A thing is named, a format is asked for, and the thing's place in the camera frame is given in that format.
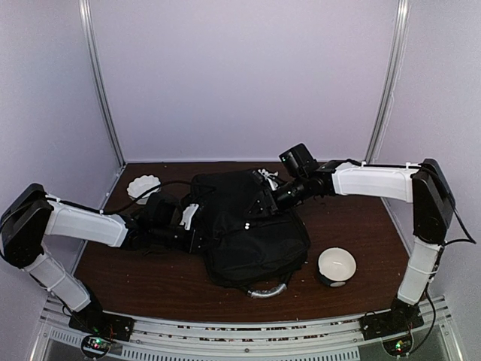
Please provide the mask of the left aluminium corner post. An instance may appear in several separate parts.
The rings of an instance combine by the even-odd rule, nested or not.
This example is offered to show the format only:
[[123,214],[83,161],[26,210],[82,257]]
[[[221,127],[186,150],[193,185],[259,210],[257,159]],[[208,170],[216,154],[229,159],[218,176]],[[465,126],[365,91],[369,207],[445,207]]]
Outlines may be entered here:
[[79,11],[80,21],[83,28],[83,33],[86,41],[86,47],[89,54],[89,62],[92,69],[93,83],[95,87],[95,94],[98,99],[100,107],[101,118],[107,131],[107,137],[113,149],[116,162],[120,168],[126,165],[125,157],[120,146],[119,138],[113,123],[112,113],[107,97],[106,87],[101,71],[101,63],[98,54],[97,41],[95,38],[95,29],[92,19],[92,10],[89,0],[80,0]]

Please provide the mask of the aluminium front rail frame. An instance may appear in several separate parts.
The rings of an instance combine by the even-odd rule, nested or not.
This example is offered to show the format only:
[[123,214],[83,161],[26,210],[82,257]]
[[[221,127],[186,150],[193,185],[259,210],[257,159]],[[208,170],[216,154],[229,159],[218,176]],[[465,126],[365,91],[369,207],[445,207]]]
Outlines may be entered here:
[[[366,339],[358,319],[374,312],[276,323],[209,323],[140,317],[128,341],[115,341],[98,360],[468,360],[443,296],[419,304],[424,324],[406,332],[414,353],[397,358],[386,348],[394,337]],[[26,360],[92,360],[81,351],[85,332],[68,327],[62,304],[47,298]]]

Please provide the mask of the white bowl black base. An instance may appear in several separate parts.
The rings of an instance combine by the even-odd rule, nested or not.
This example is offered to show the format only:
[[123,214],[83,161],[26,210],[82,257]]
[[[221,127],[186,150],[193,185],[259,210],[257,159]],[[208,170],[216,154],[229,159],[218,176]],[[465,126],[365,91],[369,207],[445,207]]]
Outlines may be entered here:
[[327,287],[342,287],[355,274],[357,263],[354,256],[340,247],[330,247],[318,257],[317,277]]

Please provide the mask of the white fluted ceramic bowl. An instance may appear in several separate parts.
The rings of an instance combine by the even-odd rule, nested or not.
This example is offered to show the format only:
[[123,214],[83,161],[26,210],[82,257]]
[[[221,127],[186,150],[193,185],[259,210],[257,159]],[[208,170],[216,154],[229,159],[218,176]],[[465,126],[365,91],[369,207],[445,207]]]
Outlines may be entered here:
[[149,196],[158,192],[161,181],[154,175],[142,175],[135,178],[127,186],[127,194],[131,200],[136,199],[138,205],[145,205]]

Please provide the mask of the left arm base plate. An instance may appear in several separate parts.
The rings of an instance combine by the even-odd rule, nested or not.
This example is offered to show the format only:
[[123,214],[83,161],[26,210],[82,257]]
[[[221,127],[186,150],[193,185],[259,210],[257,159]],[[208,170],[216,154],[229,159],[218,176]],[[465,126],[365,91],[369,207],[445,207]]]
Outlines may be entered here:
[[68,322],[72,329],[118,341],[130,340],[134,324],[133,318],[106,313],[97,316],[73,314]]

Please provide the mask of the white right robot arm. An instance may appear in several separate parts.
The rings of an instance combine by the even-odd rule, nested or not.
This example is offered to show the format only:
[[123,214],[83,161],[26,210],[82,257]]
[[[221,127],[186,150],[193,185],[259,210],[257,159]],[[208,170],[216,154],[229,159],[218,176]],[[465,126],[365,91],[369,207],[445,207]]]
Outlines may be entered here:
[[370,196],[385,203],[404,203],[412,225],[409,260],[385,318],[390,331],[402,331],[413,321],[416,306],[437,273],[456,213],[454,195],[438,161],[427,158],[380,165],[345,159],[319,163],[303,143],[279,158],[292,181],[282,184],[275,174],[254,171],[261,189],[248,203],[248,218],[275,215],[316,196]]

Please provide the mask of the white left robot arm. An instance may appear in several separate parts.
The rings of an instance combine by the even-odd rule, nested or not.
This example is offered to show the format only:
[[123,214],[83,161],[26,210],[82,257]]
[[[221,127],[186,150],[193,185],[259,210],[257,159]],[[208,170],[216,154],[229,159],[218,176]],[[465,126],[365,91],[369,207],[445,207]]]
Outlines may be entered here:
[[115,211],[89,208],[29,185],[1,216],[1,256],[27,272],[92,334],[108,326],[94,292],[76,279],[48,248],[49,239],[93,242],[123,250],[173,247],[187,253],[203,250],[207,236],[195,228],[197,203],[182,207],[155,185]]

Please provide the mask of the black student backpack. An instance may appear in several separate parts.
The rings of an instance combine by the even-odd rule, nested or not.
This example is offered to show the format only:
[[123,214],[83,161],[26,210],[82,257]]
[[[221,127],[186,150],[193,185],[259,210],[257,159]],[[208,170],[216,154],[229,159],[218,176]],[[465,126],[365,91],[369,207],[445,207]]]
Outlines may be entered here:
[[197,174],[183,203],[199,204],[191,229],[210,239],[210,249],[200,254],[211,281],[268,299],[284,292],[302,267],[310,238],[292,209],[266,218],[244,216],[254,195],[271,189],[253,175],[256,169]]

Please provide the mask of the right aluminium corner post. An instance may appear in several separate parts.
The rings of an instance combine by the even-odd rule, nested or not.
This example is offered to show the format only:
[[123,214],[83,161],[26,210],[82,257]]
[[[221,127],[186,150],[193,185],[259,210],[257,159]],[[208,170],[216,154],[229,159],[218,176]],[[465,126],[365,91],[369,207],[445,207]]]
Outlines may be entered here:
[[380,103],[377,109],[377,115],[371,133],[371,138],[365,154],[365,160],[368,163],[376,162],[383,143],[383,138],[387,130],[388,121],[394,102],[395,85],[401,71],[409,13],[410,1],[399,0],[383,90],[381,92]]

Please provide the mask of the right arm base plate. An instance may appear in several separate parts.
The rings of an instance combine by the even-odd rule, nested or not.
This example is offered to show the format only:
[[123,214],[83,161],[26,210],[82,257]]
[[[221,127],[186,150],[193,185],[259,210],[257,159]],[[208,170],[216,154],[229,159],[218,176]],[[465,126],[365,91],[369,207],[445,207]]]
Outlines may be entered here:
[[393,310],[380,313],[369,312],[358,321],[364,340],[408,332],[412,328],[425,324],[419,314],[408,316],[403,311]]

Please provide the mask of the right circuit board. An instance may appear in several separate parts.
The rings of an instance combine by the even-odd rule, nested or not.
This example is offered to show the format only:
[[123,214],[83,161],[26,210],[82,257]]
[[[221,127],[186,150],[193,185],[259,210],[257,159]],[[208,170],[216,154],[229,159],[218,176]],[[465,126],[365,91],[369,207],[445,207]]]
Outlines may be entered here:
[[383,341],[384,351],[393,357],[403,356],[409,353],[412,348],[413,338],[408,335]]

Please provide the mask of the circuit board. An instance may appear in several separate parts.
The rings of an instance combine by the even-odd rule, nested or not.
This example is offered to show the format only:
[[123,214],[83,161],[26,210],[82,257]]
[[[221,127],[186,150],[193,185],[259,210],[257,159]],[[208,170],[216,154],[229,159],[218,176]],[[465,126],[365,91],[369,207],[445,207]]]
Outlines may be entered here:
[[408,335],[383,341],[384,351],[393,357],[403,356],[409,353],[412,348],[413,338]]
[[86,335],[81,343],[80,349],[85,356],[90,358],[103,357],[111,349],[112,342],[97,335]]

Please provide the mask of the left circuit board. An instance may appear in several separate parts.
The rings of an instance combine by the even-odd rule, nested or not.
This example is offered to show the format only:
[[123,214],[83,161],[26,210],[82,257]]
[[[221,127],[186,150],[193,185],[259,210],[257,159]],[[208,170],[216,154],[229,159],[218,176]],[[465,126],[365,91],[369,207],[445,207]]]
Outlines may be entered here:
[[112,342],[97,335],[86,335],[81,343],[80,349],[85,356],[90,358],[103,357],[111,349]]

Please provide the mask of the aluminium corner post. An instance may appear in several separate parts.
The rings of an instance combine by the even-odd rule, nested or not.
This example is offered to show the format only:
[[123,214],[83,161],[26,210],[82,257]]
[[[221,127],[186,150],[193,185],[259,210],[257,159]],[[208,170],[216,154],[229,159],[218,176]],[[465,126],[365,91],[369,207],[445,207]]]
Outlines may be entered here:
[[380,103],[377,109],[377,115],[371,133],[371,138],[365,154],[365,160],[368,163],[376,162],[383,143],[383,138],[387,130],[388,121],[394,102],[395,85],[401,71],[409,13],[410,1],[399,0],[383,90],[381,92]]
[[83,33],[86,41],[86,47],[89,54],[89,62],[92,69],[93,83],[95,87],[95,94],[98,99],[100,107],[101,118],[107,131],[107,137],[113,149],[116,162],[120,168],[126,165],[125,157],[120,146],[119,138],[113,123],[112,113],[107,97],[106,87],[101,71],[101,63],[98,54],[97,41],[95,38],[95,29],[92,19],[92,10],[89,0],[80,0],[79,11],[80,21],[83,28]]

